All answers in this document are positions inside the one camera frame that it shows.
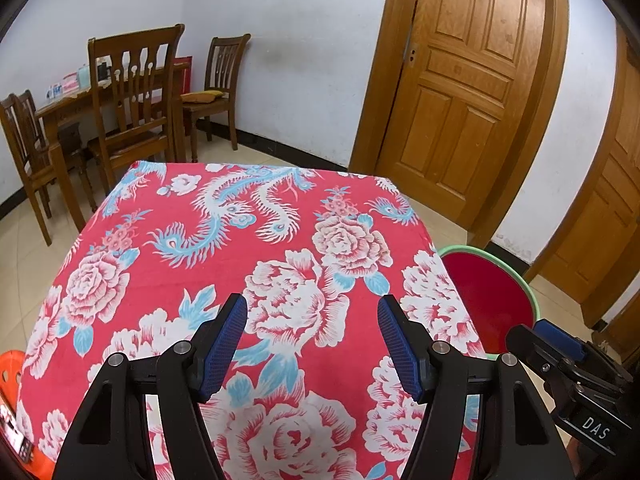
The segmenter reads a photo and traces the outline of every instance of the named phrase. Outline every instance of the table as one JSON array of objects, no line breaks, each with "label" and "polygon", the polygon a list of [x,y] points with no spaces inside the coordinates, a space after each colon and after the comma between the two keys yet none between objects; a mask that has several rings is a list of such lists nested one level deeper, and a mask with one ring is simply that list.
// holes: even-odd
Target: table
[{"label": "table", "polygon": [[[276,166],[137,162],[89,220],[29,339],[20,429],[55,460],[115,351],[158,355],[232,292],[248,322],[223,389],[202,407],[232,480],[399,478],[423,409],[401,389],[376,319],[391,292],[465,354],[478,334],[430,236],[385,178]],[[478,417],[469,397],[456,465]],[[156,397],[158,478],[172,478]]]},{"label": "table", "polygon": [[[182,93],[182,71],[190,66],[188,62],[178,62],[174,64],[174,78],[172,89],[172,107],[174,124],[174,145],[176,162],[186,162],[184,125],[182,123],[182,101],[180,94]],[[164,67],[158,67],[156,77],[154,78],[154,89],[162,87],[162,72]],[[100,102],[109,103],[113,100],[113,92],[110,90],[110,83],[105,82],[100,85]],[[91,87],[70,92],[62,97],[56,98],[52,102],[43,106],[36,111],[36,117],[42,118],[44,123],[44,133],[47,136],[49,144],[49,158],[56,171],[56,178],[60,185],[62,197],[65,200],[66,207],[69,209],[71,218],[78,228],[78,232],[84,228],[84,217],[78,204],[78,199],[71,186],[71,180],[66,172],[65,158],[62,153],[62,147],[58,139],[58,129],[60,126],[69,121],[93,112]]]}]

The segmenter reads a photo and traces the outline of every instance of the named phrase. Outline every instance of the green rim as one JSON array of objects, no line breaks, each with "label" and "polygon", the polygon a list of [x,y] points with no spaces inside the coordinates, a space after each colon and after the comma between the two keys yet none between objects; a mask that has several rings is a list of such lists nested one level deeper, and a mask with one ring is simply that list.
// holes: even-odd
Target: green rim
[{"label": "green rim", "polygon": [[[475,254],[476,256],[480,256],[485,260],[489,260],[492,264],[500,267],[504,272],[511,276],[516,281],[516,283],[518,283],[518,285],[520,285],[520,288],[529,298],[529,303],[531,304],[533,309],[533,322],[535,323],[540,320],[540,307],[538,306],[538,300],[536,300],[536,297],[533,295],[533,291],[531,290],[529,283],[525,282],[522,279],[522,276],[520,276],[515,270],[511,269],[511,267],[508,266],[504,261],[496,258],[493,254],[489,254],[488,252],[483,251],[482,249],[478,249],[477,247],[471,247],[468,245],[450,245],[444,247],[438,251],[438,256],[443,257],[446,256],[446,254],[451,253]],[[487,354],[486,358],[495,361],[498,358],[498,355],[500,354]]]}]

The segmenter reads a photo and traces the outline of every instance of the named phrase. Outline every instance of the metal screw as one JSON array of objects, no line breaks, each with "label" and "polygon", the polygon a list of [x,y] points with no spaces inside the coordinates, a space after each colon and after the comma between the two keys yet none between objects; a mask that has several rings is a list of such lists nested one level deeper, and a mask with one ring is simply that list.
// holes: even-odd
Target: metal screw
[{"label": "metal screw", "polygon": [[448,354],[449,350],[451,350],[451,347],[445,341],[436,341],[435,343],[433,343],[433,346],[431,348],[433,348],[433,351],[437,352],[438,354]]},{"label": "metal screw", "polygon": [[502,354],[501,359],[502,362],[507,366],[515,366],[516,364],[518,364],[518,358],[509,352],[507,352],[506,354]]},{"label": "metal screw", "polygon": [[191,350],[191,343],[188,341],[178,341],[174,345],[174,352],[177,354],[186,354],[189,350]]},{"label": "metal screw", "polygon": [[108,359],[109,366],[119,366],[124,361],[122,354],[111,354]]}]

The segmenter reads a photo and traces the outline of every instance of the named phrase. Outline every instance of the red stool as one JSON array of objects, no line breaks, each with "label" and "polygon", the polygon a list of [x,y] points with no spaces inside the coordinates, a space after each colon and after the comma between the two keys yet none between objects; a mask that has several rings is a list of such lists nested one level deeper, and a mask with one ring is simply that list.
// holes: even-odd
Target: red stool
[{"label": "red stool", "polygon": [[504,338],[511,327],[533,328],[540,319],[529,285],[502,260],[469,246],[449,246],[438,253],[489,359],[508,351]]},{"label": "red stool", "polygon": [[[9,350],[0,355],[0,391],[14,412],[18,405],[18,387],[20,386],[23,361],[24,352],[19,350]],[[31,462],[22,464],[22,466],[36,478],[50,480],[55,464],[38,449],[37,445],[37,442],[33,443]]]}]

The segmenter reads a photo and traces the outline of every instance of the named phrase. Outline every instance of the green-rimmed round stool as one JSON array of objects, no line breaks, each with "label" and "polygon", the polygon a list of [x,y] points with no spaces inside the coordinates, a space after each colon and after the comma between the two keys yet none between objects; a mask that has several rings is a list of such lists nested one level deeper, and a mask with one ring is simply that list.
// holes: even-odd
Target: green-rimmed round stool
[{"label": "green-rimmed round stool", "polygon": [[438,251],[473,321],[489,359],[507,352],[512,326],[533,328],[540,319],[536,297],[510,266],[475,247],[452,245]]}]

